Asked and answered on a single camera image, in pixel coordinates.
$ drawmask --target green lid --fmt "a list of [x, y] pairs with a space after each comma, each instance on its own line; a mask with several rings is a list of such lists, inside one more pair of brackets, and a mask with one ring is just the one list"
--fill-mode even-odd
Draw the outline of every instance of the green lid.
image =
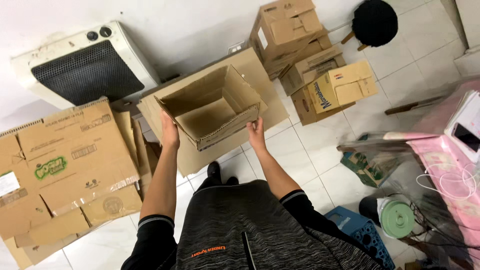
[[388, 202], [380, 213], [380, 223], [389, 236], [402, 238], [412, 231], [415, 217], [410, 206], [393, 200]]

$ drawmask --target white cable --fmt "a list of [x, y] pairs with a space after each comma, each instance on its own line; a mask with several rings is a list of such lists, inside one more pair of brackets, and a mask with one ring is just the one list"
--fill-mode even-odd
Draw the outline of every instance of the white cable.
[[[452, 180], [452, 179], [444, 179], [444, 177], [448, 174], [452, 174], [452, 175], [455, 175], [455, 176], [458, 176], [460, 177], [458, 174], [455, 174], [453, 172], [446, 172], [444, 173], [442, 176], [438, 177], [438, 176], [435, 176], [435, 175], [431, 175], [431, 174], [428, 174], [427, 171], [430, 167], [432, 166], [440, 166], [440, 165], [448, 165], [448, 166], [453, 166], [453, 167], [457, 167], [459, 169], [462, 170], [462, 176], [461, 176], [461, 180]], [[426, 169], [425, 169], [425, 174], [421, 174], [419, 176], [417, 176], [417, 184], [419, 184], [420, 186], [424, 187], [424, 188], [428, 188], [428, 189], [431, 189], [431, 190], [434, 190], [440, 194], [442, 194], [443, 196], [445, 197], [448, 197], [450, 199], [454, 199], [454, 200], [466, 200], [468, 198], [470, 198], [471, 196], [473, 196], [475, 194], [475, 192], [477, 191], [477, 187], [478, 187], [478, 183], [477, 181], [475, 180], [475, 178], [479, 175], [479, 172], [476, 173], [475, 175], [472, 175], [470, 172], [468, 172], [466, 169], [467, 169], [467, 166], [469, 165], [474, 165], [473, 163], [470, 163], [470, 164], [467, 164], [463, 169], [457, 165], [453, 165], [453, 164], [448, 164], [448, 163], [437, 163], [437, 164], [432, 164], [430, 166], [428, 166]], [[469, 178], [465, 178], [465, 172], [468, 173], [470, 175]], [[442, 191], [438, 190], [438, 189], [434, 189], [434, 188], [431, 188], [431, 187], [428, 187], [428, 186], [425, 186], [425, 185], [422, 185], [420, 184], [419, 182], [419, 178], [422, 177], [422, 176], [429, 176], [429, 177], [435, 177], [435, 178], [439, 178], [439, 185], [442, 189]], [[473, 186], [471, 184], [467, 184], [467, 181], [472, 179], [473, 180]], [[443, 186], [443, 180], [445, 181], [451, 181], [451, 182], [463, 182], [463, 184], [468, 188], [468, 195], [467, 196], [464, 196], [464, 197], [460, 197], [460, 196], [455, 196], [451, 193], [449, 193]]]

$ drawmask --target orange logo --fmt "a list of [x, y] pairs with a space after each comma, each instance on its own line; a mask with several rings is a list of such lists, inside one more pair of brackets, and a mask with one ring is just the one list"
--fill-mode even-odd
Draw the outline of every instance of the orange logo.
[[209, 248], [209, 249], [202, 249], [202, 251], [199, 251], [197, 253], [193, 253], [192, 258], [195, 257], [195, 256], [198, 256], [200, 254], [207, 253], [207, 252], [214, 251], [214, 250], [219, 250], [219, 249], [225, 249], [225, 246], [223, 245], [223, 246], [212, 247], [212, 248]]

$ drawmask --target blue plastic crate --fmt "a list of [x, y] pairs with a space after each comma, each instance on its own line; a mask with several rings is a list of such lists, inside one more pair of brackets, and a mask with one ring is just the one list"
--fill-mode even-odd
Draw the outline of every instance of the blue plastic crate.
[[339, 230], [362, 244], [376, 260], [386, 269], [395, 270], [395, 264], [380, 238], [372, 220], [337, 206], [325, 214], [326, 218], [335, 222]]

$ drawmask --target heater grille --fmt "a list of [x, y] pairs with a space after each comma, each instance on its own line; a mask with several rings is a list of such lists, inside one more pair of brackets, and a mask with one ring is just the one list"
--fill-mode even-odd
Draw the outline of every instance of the heater grille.
[[36, 66], [32, 74], [75, 106], [101, 96], [116, 101], [144, 88], [109, 40]]

